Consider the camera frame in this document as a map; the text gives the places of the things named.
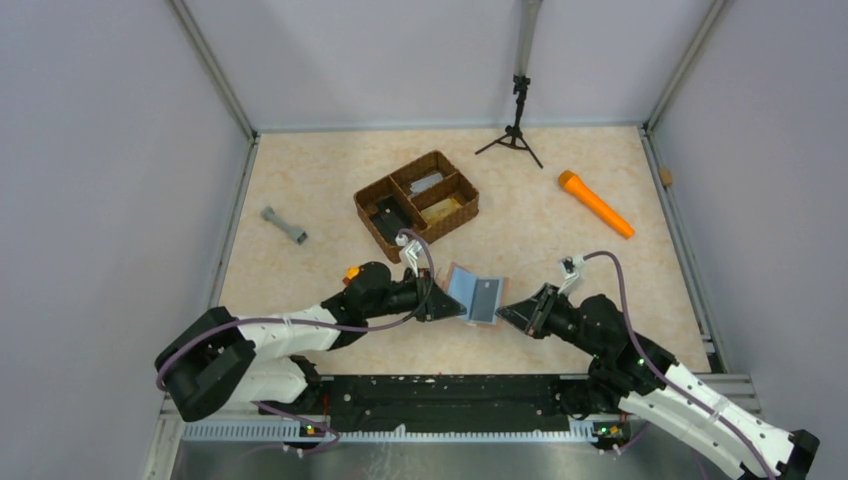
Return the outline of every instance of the table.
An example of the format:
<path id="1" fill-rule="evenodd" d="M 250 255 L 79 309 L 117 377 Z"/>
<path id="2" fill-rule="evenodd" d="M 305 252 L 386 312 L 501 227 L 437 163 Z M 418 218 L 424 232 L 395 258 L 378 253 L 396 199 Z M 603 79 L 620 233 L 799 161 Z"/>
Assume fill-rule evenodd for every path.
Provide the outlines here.
<path id="1" fill-rule="evenodd" d="M 382 261 L 400 278 L 356 215 L 353 194 L 396 168 L 440 150 L 480 191 L 480 213 L 434 242 L 437 278 L 451 262 L 509 277 L 505 303 L 562 281 L 557 261 L 605 249 L 622 261 L 634 327 L 693 371 L 706 353 L 636 127 L 530 128 L 545 165 L 493 147 L 495 129 L 263 134 L 222 288 L 237 315 L 301 310 L 343 288 L 349 266 Z M 636 230 L 625 240 L 556 182 L 573 170 Z M 259 212 L 271 205 L 309 239 L 295 244 Z M 612 264 L 589 262 L 577 303 L 605 293 L 619 303 Z M 393 318 L 372 320 L 387 323 Z M 371 333 L 332 352 L 306 354 L 322 374 L 584 373 L 591 358 L 558 338 L 533 340 L 509 325 L 415 321 Z"/>

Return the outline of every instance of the brown woven basket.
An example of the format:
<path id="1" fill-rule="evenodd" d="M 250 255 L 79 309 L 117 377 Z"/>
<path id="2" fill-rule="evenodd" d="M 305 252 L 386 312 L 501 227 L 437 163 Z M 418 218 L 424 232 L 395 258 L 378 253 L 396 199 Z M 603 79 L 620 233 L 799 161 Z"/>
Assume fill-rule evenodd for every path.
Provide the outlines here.
<path id="1" fill-rule="evenodd" d="M 441 181 L 418 195 L 410 197 L 410 184 L 412 182 L 437 171 L 444 176 Z M 371 221 L 371 216 L 377 213 L 377 202 L 388 197 L 394 197 L 397 200 L 404 213 L 412 220 L 412 230 L 421 235 L 427 243 L 433 243 L 444 237 L 460 225 L 470 221 L 479 212 L 477 204 L 480 200 L 480 194 L 477 189 L 471 185 L 465 175 L 448 161 L 442 152 L 436 150 L 356 192 L 353 195 L 353 200 L 356 203 L 359 218 L 371 232 L 371 236 L 374 237 L 380 248 L 383 249 L 386 257 L 393 263 L 400 262 L 401 247 L 387 242 Z M 449 197 L 456 199 L 461 206 L 432 225 L 428 224 L 421 216 L 421 211 Z"/>

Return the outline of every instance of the light stand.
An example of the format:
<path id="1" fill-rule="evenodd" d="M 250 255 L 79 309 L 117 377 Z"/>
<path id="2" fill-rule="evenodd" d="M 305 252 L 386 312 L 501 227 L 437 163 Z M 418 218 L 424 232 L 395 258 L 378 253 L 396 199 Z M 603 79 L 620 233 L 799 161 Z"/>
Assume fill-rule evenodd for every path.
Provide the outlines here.
<path id="1" fill-rule="evenodd" d="M 542 5 L 542 0 L 521 0 L 521 30 L 518 35 L 518 57 L 515 60 L 515 74 L 512 76 L 514 84 L 512 94 L 518 94 L 515 100 L 515 123 L 507 125 L 506 135 L 498 138 L 492 143 L 486 145 L 474 152 L 479 155 L 485 152 L 489 147 L 498 144 L 513 150 L 526 150 L 536 160 L 539 168 L 544 168 L 542 162 L 533 153 L 533 149 L 524 140 L 524 134 L 521 132 L 521 115 L 524 114 L 524 101 L 527 99 L 527 87 L 530 85 L 530 79 L 527 78 L 527 61 L 530 59 L 530 48 L 533 46 L 533 33 L 536 30 L 536 17 L 539 14 L 539 7 Z"/>

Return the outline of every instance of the gray plastic tool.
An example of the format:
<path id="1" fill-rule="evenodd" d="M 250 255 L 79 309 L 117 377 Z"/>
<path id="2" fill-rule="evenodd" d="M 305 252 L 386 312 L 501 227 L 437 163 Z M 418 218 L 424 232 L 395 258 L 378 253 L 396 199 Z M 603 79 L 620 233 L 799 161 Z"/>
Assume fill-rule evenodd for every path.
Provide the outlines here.
<path id="1" fill-rule="evenodd" d="M 280 230 L 286 232 L 289 237 L 291 237 L 291 239 L 294 240 L 295 243 L 297 243 L 298 245 L 303 244 L 303 242 L 305 242 L 306 239 L 309 238 L 309 235 L 306 234 L 306 231 L 304 231 L 300 227 L 295 227 L 286 223 L 285 220 L 278 217 L 277 214 L 274 213 L 274 209 L 270 206 L 262 209 L 262 212 L 259 215 L 261 215 L 262 218 L 266 221 L 271 222 L 274 225 L 280 227 Z"/>

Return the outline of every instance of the gray wall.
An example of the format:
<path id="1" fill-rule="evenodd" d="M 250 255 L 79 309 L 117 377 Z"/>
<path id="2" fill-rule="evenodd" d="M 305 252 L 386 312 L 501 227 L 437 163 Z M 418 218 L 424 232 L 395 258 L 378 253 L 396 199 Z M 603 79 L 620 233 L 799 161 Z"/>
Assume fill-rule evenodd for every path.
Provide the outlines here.
<path id="1" fill-rule="evenodd" d="M 137 478 L 246 141 L 165 2 L 0 10 L 0 478 Z"/>
<path id="2" fill-rule="evenodd" d="M 519 0 L 189 0 L 254 126 L 503 126 Z M 648 117 L 707 0 L 546 0 L 528 124 Z"/>
<path id="3" fill-rule="evenodd" d="M 731 366 L 843 478 L 848 3 L 735 2 L 658 132 Z"/>

